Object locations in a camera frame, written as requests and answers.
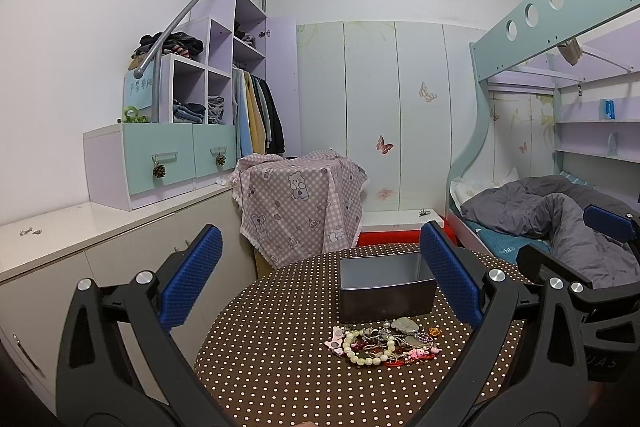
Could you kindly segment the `pale jade stone pendant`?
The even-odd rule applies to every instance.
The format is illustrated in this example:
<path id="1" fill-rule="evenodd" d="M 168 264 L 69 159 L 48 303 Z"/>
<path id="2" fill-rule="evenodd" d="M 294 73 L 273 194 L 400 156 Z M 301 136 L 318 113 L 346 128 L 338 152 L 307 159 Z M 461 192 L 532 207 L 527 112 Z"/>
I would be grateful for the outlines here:
<path id="1" fill-rule="evenodd" d="M 402 335 L 414 335 L 420 332 L 420 326 L 409 317 L 399 317 L 399 319 L 390 323 L 390 327 Z"/>

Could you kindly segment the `pink cat charm keychain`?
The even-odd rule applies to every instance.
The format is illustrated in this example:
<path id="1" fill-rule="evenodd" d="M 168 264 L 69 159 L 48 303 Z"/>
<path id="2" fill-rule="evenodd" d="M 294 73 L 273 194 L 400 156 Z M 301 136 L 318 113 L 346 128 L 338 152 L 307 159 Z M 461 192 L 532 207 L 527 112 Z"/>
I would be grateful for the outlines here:
<path id="1" fill-rule="evenodd" d="M 344 353 L 343 345 L 346 338 L 348 330 L 342 326 L 333 326 L 332 327 L 332 337 L 330 340 L 326 341 L 324 345 L 332 352 L 334 355 L 340 357 Z"/>

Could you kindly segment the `grey duvet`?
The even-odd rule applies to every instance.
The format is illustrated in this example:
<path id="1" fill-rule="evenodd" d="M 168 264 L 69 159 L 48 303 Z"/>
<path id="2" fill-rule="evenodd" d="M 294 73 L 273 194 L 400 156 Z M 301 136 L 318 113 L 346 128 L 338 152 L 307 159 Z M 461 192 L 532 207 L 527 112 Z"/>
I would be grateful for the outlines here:
<path id="1" fill-rule="evenodd" d="M 624 202 L 564 176 L 533 176 L 486 188 L 462 202 L 460 213 L 498 233 L 548 242 L 553 258 L 595 288 L 637 283 L 639 261 L 631 248 L 585 224 L 584 210 L 590 205 L 639 216 Z"/>

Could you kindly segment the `teal bed sheet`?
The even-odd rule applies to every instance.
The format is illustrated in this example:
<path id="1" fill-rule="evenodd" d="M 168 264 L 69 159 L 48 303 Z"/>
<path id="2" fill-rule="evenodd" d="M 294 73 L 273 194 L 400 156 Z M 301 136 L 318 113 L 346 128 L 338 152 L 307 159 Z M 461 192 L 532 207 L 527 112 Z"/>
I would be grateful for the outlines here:
<path id="1" fill-rule="evenodd" d="M 518 262 L 518 252 L 524 246 L 535 246 L 546 254 L 551 251 L 549 244 L 540 239 L 529 239 L 524 236 L 495 232 L 477 223 L 470 225 L 470 228 L 490 250 L 491 254 L 503 261 L 512 263 L 512 265 Z"/>

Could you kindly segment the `blue bottle on shelf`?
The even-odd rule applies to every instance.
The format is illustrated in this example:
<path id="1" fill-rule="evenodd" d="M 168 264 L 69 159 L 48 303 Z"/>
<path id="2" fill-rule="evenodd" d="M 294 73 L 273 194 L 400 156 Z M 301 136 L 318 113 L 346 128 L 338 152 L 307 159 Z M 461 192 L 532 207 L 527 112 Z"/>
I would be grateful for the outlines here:
<path id="1" fill-rule="evenodd" d="M 615 102 L 604 98 L 601 100 L 601 118 L 603 120 L 615 120 Z"/>

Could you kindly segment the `dark metal storage box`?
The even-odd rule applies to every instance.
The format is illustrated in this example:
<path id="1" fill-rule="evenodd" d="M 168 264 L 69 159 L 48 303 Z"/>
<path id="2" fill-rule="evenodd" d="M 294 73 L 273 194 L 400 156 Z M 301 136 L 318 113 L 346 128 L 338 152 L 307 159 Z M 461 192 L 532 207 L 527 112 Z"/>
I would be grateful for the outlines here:
<path id="1" fill-rule="evenodd" d="M 338 318 L 345 324 L 429 314 L 437 289 L 417 251 L 341 259 L 338 280 Z"/>

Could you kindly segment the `red and white storage bench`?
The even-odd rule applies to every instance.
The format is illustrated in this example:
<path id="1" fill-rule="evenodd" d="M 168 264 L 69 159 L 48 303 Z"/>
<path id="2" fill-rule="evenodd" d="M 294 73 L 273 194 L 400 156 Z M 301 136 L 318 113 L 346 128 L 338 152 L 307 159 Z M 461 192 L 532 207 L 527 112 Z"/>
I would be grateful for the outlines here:
<path id="1" fill-rule="evenodd" d="M 430 221 L 445 228 L 445 220 L 433 209 L 369 211 L 362 217 L 357 245 L 418 243 L 420 230 Z"/>

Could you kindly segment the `white butterfly wardrobe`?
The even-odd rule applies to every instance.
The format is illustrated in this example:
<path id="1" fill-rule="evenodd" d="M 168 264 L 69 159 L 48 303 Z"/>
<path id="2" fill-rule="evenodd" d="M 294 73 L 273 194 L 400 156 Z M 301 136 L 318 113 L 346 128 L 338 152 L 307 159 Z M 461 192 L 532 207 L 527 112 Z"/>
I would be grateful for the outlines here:
<path id="1" fill-rule="evenodd" d="M 303 152 L 356 162 L 369 178 L 367 212 L 445 213 L 450 167 L 476 125 L 470 46 L 483 34 L 416 22 L 298 26 Z"/>

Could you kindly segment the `pink checkered bear cloth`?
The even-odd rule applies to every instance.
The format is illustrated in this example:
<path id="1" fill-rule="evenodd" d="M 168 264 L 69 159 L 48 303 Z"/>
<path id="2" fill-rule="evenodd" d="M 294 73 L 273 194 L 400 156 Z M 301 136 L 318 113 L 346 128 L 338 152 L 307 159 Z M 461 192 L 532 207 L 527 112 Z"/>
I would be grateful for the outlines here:
<path id="1" fill-rule="evenodd" d="M 333 150 L 245 156 L 230 181 L 240 232 L 274 269 L 358 243 L 368 176 Z"/>

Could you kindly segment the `green plant decoration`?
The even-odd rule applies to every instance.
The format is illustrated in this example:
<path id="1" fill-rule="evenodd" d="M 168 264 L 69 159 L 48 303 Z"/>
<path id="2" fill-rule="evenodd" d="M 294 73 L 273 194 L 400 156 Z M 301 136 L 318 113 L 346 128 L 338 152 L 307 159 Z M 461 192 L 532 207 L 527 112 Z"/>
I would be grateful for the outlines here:
<path id="1" fill-rule="evenodd" d="M 127 106 L 122 111 L 122 118 L 119 118 L 118 122 L 119 124 L 149 124 L 150 121 L 142 109 Z"/>

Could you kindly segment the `folded jeans stack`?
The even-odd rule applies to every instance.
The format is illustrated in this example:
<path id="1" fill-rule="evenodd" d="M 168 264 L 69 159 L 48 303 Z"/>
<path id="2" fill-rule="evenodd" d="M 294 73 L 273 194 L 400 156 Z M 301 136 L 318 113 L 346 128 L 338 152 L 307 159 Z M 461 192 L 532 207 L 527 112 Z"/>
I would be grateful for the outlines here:
<path id="1" fill-rule="evenodd" d="M 172 104 L 172 118 L 175 122 L 187 122 L 188 124 L 203 124 L 206 116 L 206 107 L 198 103 Z"/>

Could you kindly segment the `hanging clothes row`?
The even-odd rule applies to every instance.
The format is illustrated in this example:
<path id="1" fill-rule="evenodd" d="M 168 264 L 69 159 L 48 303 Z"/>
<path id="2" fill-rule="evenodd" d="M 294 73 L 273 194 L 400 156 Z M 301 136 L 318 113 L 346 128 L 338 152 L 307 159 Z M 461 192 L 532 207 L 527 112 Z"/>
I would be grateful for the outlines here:
<path id="1" fill-rule="evenodd" d="M 283 156 L 283 128 L 268 83 L 239 68 L 232 70 L 232 81 L 236 156 Z"/>

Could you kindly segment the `lilac stair shelf unit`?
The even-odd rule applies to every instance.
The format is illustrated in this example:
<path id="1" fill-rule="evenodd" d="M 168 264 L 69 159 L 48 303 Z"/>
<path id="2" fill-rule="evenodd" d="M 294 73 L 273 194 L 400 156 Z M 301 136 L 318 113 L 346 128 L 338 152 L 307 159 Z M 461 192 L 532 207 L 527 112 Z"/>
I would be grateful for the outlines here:
<path id="1" fill-rule="evenodd" d="M 265 80 L 284 133 L 286 157 L 302 153 L 298 95 L 296 23 L 269 16 L 253 0 L 204 0 L 177 27 L 204 43 L 198 58 L 167 54 L 160 65 L 158 120 L 169 124 L 171 102 L 204 105 L 209 95 L 224 98 L 224 124 L 232 123 L 232 69 Z"/>

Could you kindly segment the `grey metal handrail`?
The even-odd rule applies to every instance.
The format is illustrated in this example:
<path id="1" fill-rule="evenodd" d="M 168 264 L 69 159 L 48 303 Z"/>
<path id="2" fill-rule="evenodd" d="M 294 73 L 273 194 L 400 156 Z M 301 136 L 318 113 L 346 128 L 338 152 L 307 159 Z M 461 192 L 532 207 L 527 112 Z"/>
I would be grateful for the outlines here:
<path id="1" fill-rule="evenodd" d="M 151 122 L 176 117 L 172 101 L 231 102 L 232 69 L 266 73 L 267 0 L 191 0 L 168 28 L 141 40 L 126 77 L 124 105 Z"/>

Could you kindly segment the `teal bunk bed frame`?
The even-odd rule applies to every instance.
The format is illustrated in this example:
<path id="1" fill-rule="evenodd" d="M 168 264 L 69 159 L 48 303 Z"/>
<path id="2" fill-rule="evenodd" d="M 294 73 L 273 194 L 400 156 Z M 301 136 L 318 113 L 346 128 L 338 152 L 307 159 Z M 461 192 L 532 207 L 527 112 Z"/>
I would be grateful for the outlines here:
<path id="1" fill-rule="evenodd" d="M 460 215 L 469 187 L 507 172 L 576 180 L 639 207 L 639 0 L 523 0 L 470 46 L 476 91 L 471 140 L 448 174 L 446 220 L 463 246 L 491 255 Z M 615 120 L 601 118 L 601 100 Z"/>

